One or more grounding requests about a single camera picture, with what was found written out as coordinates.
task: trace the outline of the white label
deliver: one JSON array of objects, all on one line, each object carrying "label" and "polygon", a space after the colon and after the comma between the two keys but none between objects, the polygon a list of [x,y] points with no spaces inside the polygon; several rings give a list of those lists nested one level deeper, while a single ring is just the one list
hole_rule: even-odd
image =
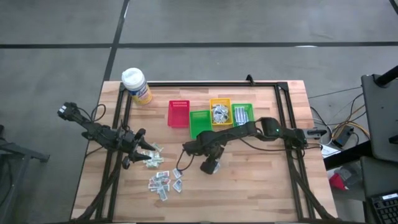
[{"label": "white label", "polygon": [[383,200],[392,199],[392,198],[396,198],[396,197],[398,197],[398,194],[390,194],[390,195],[383,196]]}]

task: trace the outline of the butcher block tabletop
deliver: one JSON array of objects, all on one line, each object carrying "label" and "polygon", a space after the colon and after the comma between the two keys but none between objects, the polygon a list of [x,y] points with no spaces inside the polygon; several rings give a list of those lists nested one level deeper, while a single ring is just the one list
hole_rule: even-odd
[{"label": "butcher block tabletop", "polygon": [[[289,84],[297,127],[313,128],[304,82],[297,80],[286,82]],[[119,85],[120,82],[104,82],[99,103],[106,105],[106,113],[98,121],[101,124],[112,125]],[[208,110],[209,100],[212,98],[230,98],[231,103],[252,103],[255,119],[273,117],[279,121],[273,87],[153,86],[150,89],[153,100],[149,104],[131,105],[129,126],[134,131],[140,128],[146,129],[146,141],[156,142],[164,147],[160,156],[165,161],[158,168],[147,168],[140,161],[131,164],[128,170],[121,169],[114,222],[297,221],[285,152],[257,151],[239,140],[230,141],[220,159],[221,167],[218,172],[213,175],[202,172],[200,165],[206,157],[196,156],[192,165],[183,172],[182,192],[178,193],[171,187],[176,181],[172,170],[181,154],[182,144],[192,139],[189,128],[171,128],[167,125],[170,100],[189,100],[190,111],[196,111]],[[126,105],[127,92],[125,94],[120,118],[123,117]],[[283,91],[281,94],[287,126],[290,127]],[[100,107],[97,116],[102,113],[103,109]],[[231,127],[214,126],[214,130]],[[284,143],[280,139],[274,142],[262,142],[253,137],[244,139],[264,149],[284,148]],[[87,153],[98,147],[98,143],[90,142]],[[106,150],[101,149],[85,159],[72,218],[81,215],[100,190],[105,158]],[[190,159],[191,157],[184,154],[178,165],[179,168],[187,166]],[[306,150],[304,161],[311,191],[326,210],[336,217],[335,203],[319,148]],[[161,201],[158,194],[148,189],[149,179],[156,175],[156,172],[163,170],[169,170],[172,179],[166,201]],[[301,191],[300,198],[305,217],[308,217],[305,198]],[[105,211],[108,200],[109,195],[106,197]]]}]

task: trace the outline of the white container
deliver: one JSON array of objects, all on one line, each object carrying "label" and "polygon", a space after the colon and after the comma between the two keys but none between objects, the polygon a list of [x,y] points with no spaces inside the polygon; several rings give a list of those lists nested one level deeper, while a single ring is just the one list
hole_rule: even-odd
[{"label": "white container", "polygon": [[129,68],[124,71],[122,73],[122,81],[137,104],[144,105],[152,100],[152,93],[144,74],[138,68]]}]

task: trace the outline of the gray floor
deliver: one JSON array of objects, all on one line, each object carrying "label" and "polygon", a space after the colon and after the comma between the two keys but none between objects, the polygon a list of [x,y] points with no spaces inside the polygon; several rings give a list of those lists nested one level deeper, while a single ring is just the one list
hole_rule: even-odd
[{"label": "gray floor", "polygon": [[[3,0],[0,44],[111,43],[123,0]],[[398,41],[385,0],[135,0],[121,42]],[[6,138],[51,154],[32,162],[13,223],[68,220],[87,141],[56,116],[65,101],[98,101],[110,49],[0,49],[0,124]],[[305,80],[309,96],[360,85],[397,65],[398,47],[119,49],[110,80],[139,67],[148,80]],[[327,121],[361,90],[310,99]],[[348,115],[343,110],[331,122]],[[359,123],[366,126],[366,118]],[[335,194],[339,217],[363,221],[361,204]]]}]

